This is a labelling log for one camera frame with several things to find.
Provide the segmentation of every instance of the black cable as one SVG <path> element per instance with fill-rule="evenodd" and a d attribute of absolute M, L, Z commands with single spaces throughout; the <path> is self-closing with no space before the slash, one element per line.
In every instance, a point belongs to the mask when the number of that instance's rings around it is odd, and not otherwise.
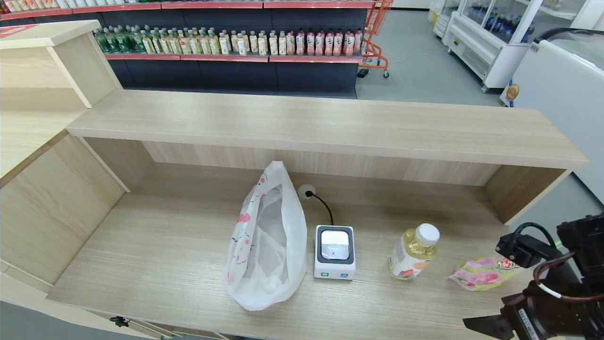
<path fill-rule="evenodd" d="M 327 205 L 327 203 L 325 203 L 324 200 L 321 199 L 321 197 L 315 195 L 312 191 L 308 190 L 307 192 L 304 193 L 306 195 L 306 197 L 316 197 L 316 199 L 318 199 L 319 201 L 321 201 L 321 203 L 323 203 L 323 205 L 325 205 L 325 208 L 327 208 L 327 211 L 329 212 L 329 219 L 331 220 L 332 224 L 330 224 L 331 226 L 333 226 L 333 215 L 332 215 L 332 210 L 329 209 L 329 206 Z"/>
<path fill-rule="evenodd" d="M 543 226 L 541 226 L 540 224 L 534 223 L 534 222 L 526 222 L 526 223 L 520 224 L 520 226 L 518 228 L 516 228 L 516 231 L 514 231 L 514 235 L 512 236 L 510 244 L 516 244 L 516 239 L 520 236 L 520 233 L 527 227 L 535 227 L 535 228 L 539 229 L 543 233 L 543 235 L 545 235 L 545 238 L 550 243 L 550 246 L 552 246 L 554 248 L 556 247 L 556 242 L 554 242 L 554 239 L 551 237 L 550 233 L 547 230 L 545 230 L 545 228 Z"/>

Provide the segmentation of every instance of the refrigerator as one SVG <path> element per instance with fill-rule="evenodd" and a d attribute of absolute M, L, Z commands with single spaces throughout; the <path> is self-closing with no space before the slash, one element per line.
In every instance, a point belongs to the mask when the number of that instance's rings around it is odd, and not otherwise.
<path fill-rule="evenodd" d="M 559 28 L 535 39 L 500 97 L 540 110 L 583 152 L 590 162 L 575 174 L 602 203 L 603 96 L 604 32 Z"/>
<path fill-rule="evenodd" d="M 504 88 L 531 41 L 558 27 L 592 29 L 604 0 L 461 0 L 443 43 L 482 81 Z"/>

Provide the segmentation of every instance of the pink bottle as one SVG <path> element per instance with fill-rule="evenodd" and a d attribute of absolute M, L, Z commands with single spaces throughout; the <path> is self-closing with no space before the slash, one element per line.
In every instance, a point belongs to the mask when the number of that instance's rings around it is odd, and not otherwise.
<path fill-rule="evenodd" d="M 355 48 L 355 35 L 349 30 L 344 38 L 344 55 L 352 57 Z"/>
<path fill-rule="evenodd" d="M 344 39 L 344 35 L 342 34 L 342 30 L 338 30 L 336 35 L 333 37 L 333 56 L 339 57 L 342 53 L 342 40 Z"/>
<path fill-rule="evenodd" d="M 308 30 L 306 35 L 306 54 L 309 56 L 315 55 L 315 34 L 312 32 L 312 28 Z"/>
<path fill-rule="evenodd" d="M 355 47 L 353 52 L 359 54 L 361 52 L 361 44 L 363 43 L 363 31 L 359 27 L 355 33 Z"/>
<path fill-rule="evenodd" d="M 325 35 L 325 55 L 330 57 L 333 53 L 333 31 L 329 30 L 329 33 Z"/>
<path fill-rule="evenodd" d="M 300 30 L 298 31 L 298 34 L 296 35 L 296 54 L 299 56 L 303 56 L 304 55 L 304 43 L 305 43 L 305 38 L 304 38 L 304 31 L 302 30 L 302 28 L 300 28 Z"/>
<path fill-rule="evenodd" d="M 316 44 L 315 44 L 315 55 L 322 56 L 323 55 L 323 43 L 325 40 L 325 33 L 323 33 L 323 29 L 319 28 L 319 32 L 316 34 Z"/>

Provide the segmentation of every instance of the glass door refrigerator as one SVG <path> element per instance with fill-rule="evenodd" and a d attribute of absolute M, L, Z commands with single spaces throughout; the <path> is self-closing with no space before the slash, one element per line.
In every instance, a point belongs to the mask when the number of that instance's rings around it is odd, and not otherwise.
<path fill-rule="evenodd" d="M 552 28 L 591 29 L 604 13 L 604 0 L 461 0 L 443 36 L 489 88 L 504 88 L 530 42 Z"/>
<path fill-rule="evenodd" d="M 443 10 L 440 12 L 440 16 L 436 19 L 436 24 L 434 25 L 433 32 L 439 37 L 443 37 L 445 35 L 445 31 L 447 30 L 447 25 L 449 24 L 449 20 L 453 12 L 455 12 L 460 5 L 461 0 L 446 0 L 443 4 Z"/>

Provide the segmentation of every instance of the gray floor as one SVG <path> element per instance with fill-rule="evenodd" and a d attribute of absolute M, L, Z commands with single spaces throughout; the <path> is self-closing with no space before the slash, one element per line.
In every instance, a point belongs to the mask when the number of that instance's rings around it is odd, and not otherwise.
<path fill-rule="evenodd" d="M 453 55 L 446 54 L 432 33 L 423 11 L 391 11 L 377 37 L 384 53 L 390 58 L 390 78 L 384 79 L 379 70 L 371 70 L 358 79 L 358 99 L 402 100 L 407 102 L 454 103 L 499 106 L 499 93 L 483 94 L 480 80 Z M 555 225 L 586 214 L 604 211 L 574 176 L 568 177 L 532 207 L 517 223 L 534 221 L 555 233 Z M 135 340 L 119 335 L 68 324 L 50 316 L 0 304 L 0 338 L 6 340 Z M 199 339 L 191 336 L 187 340 Z"/>

